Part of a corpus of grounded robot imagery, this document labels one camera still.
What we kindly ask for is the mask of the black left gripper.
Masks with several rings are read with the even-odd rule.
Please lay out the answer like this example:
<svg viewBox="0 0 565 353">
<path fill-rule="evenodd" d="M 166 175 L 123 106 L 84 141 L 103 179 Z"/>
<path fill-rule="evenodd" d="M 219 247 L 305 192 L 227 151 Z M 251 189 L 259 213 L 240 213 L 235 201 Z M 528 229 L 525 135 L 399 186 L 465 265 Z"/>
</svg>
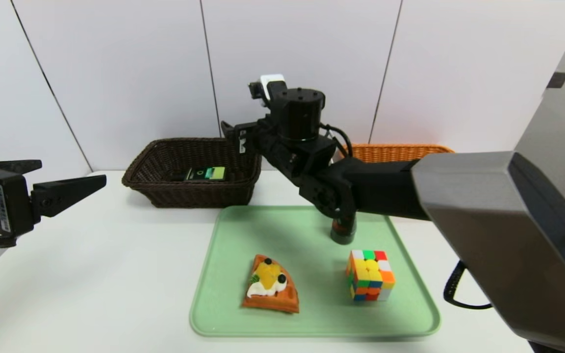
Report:
<svg viewBox="0 0 565 353">
<path fill-rule="evenodd" d="M 107 185 L 105 175 L 61 179 L 33 185 L 25 174 L 42 168 L 40 159 L 0 161 L 0 237 L 20 237 Z"/>
</svg>

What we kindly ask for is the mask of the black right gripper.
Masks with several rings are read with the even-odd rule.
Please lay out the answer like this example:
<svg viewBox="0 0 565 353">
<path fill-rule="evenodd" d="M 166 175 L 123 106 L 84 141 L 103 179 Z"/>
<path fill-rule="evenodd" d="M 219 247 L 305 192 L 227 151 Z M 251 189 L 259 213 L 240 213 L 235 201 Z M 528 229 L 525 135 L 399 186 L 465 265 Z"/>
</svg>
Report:
<svg viewBox="0 0 565 353">
<path fill-rule="evenodd" d="M 260 154 L 265 159 L 273 157 L 276 125 L 271 119 L 258 119 L 256 122 L 239 124 L 235 127 L 226 121 L 220 121 L 220 130 L 226 139 L 234 139 L 235 134 L 240 154 Z"/>
</svg>

